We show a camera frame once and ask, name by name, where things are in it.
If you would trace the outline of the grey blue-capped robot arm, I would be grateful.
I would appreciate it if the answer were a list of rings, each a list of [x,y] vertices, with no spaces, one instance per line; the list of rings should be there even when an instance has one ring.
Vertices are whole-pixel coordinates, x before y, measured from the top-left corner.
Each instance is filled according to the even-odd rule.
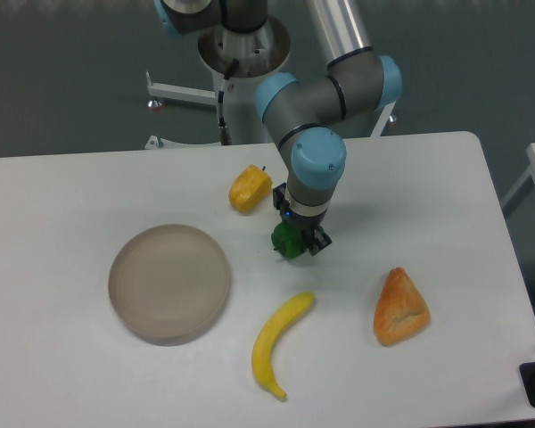
[[[360,113],[389,115],[402,91],[396,62],[374,50],[352,1],[310,1],[326,74],[303,85],[283,72],[291,41],[265,1],[158,1],[160,24],[172,37],[195,33],[210,91],[149,82],[154,103],[208,105],[220,142],[250,136],[272,141],[288,170],[273,192],[281,222],[271,241],[286,259],[330,245],[322,226],[344,172],[346,146],[332,125]]]

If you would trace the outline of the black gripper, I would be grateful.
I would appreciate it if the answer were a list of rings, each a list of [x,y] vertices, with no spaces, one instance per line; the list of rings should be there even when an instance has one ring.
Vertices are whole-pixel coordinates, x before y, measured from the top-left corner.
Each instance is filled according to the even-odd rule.
[[[279,185],[273,190],[273,204],[283,222],[303,232],[311,256],[316,256],[331,244],[330,236],[321,226],[328,210],[327,202],[317,206],[301,204],[291,196],[286,185]]]

